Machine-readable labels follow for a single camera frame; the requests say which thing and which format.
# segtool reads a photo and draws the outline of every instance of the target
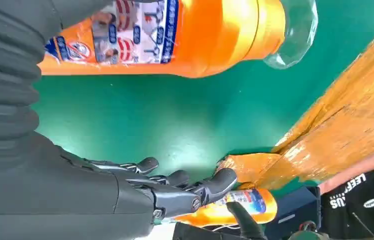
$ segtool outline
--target gray sleeve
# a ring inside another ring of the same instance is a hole
[[[153,201],[35,132],[44,45],[110,0],[0,0],[0,239],[132,239]]]

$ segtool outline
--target product image on label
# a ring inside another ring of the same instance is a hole
[[[165,64],[173,57],[178,0],[115,0],[45,46],[58,61]]]

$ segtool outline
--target bottle label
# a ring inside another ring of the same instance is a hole
[[[230,191],[215,204],[225,206],[228,202],[239,202],[250,215],[262,214],[267,210],[264,199],[256,189]]]
[[[101,65],[165,64],[172,59],[178,0],[115,0],[45,46],[58,61]]]

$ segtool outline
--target small orange bottle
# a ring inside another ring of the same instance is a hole
[[[115,0],[46,45],[44,75],[199,78],[240,61],[283,69],[311,46],[314,0]]]
[[[266,189],[230,191],[221,200],[199,208],[195,213],[175,217],[174,220],[196,227],[237,224],[227,202],[239,202],[258,224],[272,221],[277,214],[277,203]]]

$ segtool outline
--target robotic hand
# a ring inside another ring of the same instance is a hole
[[[154,219],[218,200],[236,181],[228,169],[193,185],[183,171],[148,177],[154,158],[86,160],[35,132],[32,84],[46,42],[111,2],[0,1],[0,240],[132,240],[149,234]]]
[[[178,170],[169,176],[146,176],[159,166],[154,157],[140,163],[115,164],[86,160],[128,182],[132,188],[153,199],[153,217],[162,220],[196,212],[200,207],[221,199],[237,182],[236,173],[223,168],[213,177],[188,185],[189,176]]]

